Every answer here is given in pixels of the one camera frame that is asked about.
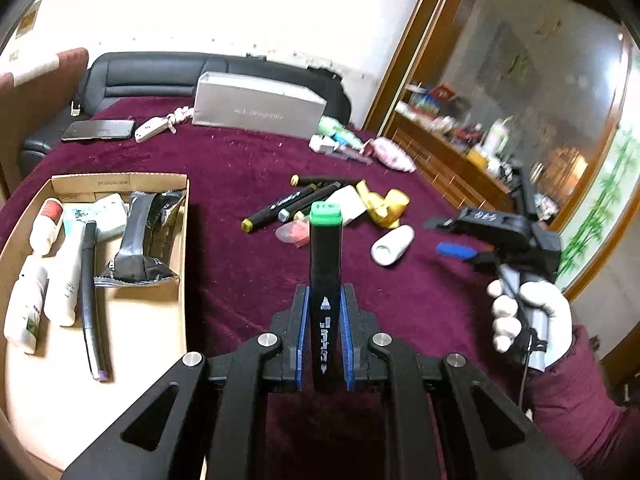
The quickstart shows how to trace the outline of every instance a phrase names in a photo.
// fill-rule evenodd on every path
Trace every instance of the gray box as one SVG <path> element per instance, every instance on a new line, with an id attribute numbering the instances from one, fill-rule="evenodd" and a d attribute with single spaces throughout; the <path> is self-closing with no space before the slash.
<path id="1" fill-rule="evenodd" d="M 271 79 L 205 72 L 198 79 L 193 124 L 310 139 L 326 101 L 308 88 Z"/>

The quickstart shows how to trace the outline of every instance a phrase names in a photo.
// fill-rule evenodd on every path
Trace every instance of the white glove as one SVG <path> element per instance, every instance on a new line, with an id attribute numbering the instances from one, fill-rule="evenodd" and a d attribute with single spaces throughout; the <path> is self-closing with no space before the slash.
<path id="1" fill-rule="evenodd" d="M 518 304 L 503 295 L 500 280 L 491 282 L 486 291 L 489 296 L 496 298 L 492 307 L 495 317 L 494 348 L 503 354 L 522 330 L 520 322 L 515 318 Z M 574 339 L 569 302 L 553 283 L 545 280 L 523 283 L 520 296 L 526 303 L 542 308 L 549 314 L 549 336 L 545 353 L 545 367 L 549 367 L 567 353 Z"/>

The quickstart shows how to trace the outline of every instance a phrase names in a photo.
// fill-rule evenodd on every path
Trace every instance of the metal bolt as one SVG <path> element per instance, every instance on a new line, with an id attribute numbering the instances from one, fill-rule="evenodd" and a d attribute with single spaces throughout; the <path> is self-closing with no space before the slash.
<path id="1" fill-rule="evenodd" d="M 271 332 L 267 332 L 266 334 L 262 334 L 258 338 L 258 344 L 260 346 L 273 346 L 278 342 L 278 336 L 272 334 Z"/>
<path id="2" fill-rule="evenodd" d="M 462 368 L 466 364 L 466 359 L 462 354 L 449 354 L 447 364 L 454 368 Z"/>
<path id="3" fill-rule="evenodd" d="M 378 346 L 387 346 L 391 343 L 391 336 L 389 334 L 385 334 L 384 332 L 378 332 L 374 334 L 372 337 L 373 342 Z"/>
<path id="4" fill-rule="evenodd" d="M 202 361 L 202 354 L 199 352 L 188 352 L 182 356 L 182 364 L 188 367 L 200 364 Z"/>

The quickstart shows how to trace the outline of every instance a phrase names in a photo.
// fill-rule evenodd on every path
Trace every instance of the black snack wrapper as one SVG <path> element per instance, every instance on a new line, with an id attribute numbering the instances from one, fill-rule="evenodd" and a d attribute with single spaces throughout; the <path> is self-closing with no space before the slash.
<path id="1" fill-rule="evenodd" d="M 153 286 L 179 279 L 167 263 L 185 195 L 184 189 L 131 193 L 120 250 L 94 278 L 95 286 Z"/>

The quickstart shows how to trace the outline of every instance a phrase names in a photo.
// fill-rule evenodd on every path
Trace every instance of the black leather sofa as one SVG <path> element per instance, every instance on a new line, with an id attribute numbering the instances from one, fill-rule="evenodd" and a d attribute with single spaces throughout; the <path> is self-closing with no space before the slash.
<path id="1" fill-rule="evenodd" d="M 263 77 L 305 86 L 327 101 L 325 115 L 347 124 L 351 102 L 337 74 L 324 68 L 299 68 L 256 57 L 217 56 L 196 52 L 115 52 L 95 60 L 80 81 L 72 117 L 65 107 L 22 143 L 18 164 L 25 177 L 57 144 L 74 121 L 91 118 L 118 99 L 131 96 L 194 96 L 204 72 Z"/>

